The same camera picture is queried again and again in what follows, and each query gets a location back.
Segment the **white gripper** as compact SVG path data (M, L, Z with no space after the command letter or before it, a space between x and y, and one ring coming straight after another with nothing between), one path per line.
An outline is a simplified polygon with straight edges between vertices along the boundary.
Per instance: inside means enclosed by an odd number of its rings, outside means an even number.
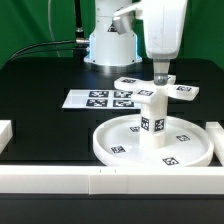
M154 84L168 81L170 59L177 57L188 0L141 0L146 55L153 61Z

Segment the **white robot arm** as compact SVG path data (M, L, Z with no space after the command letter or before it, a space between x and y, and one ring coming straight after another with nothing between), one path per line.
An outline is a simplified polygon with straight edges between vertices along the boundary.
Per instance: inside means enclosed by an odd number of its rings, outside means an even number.
M181 45L188 0L95 0L95 29L85 62L105 73L126 72L142 61L134 21L143 22L145 51L154 83L168 82L170 61Z

